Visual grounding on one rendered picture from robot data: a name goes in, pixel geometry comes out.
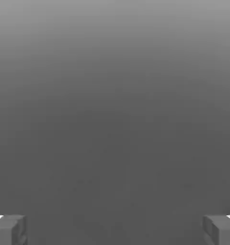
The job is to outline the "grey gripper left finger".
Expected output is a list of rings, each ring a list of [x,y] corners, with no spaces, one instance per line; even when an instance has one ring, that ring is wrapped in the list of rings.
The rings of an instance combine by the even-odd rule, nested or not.
[[[0,245],[28,245],[27,216],[0,215]]]

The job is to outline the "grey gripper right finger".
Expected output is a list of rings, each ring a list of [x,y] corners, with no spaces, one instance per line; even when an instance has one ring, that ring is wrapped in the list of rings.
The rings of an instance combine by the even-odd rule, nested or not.
[[[230,215],[205,215],[202,229],[206,245],[230,245]]]

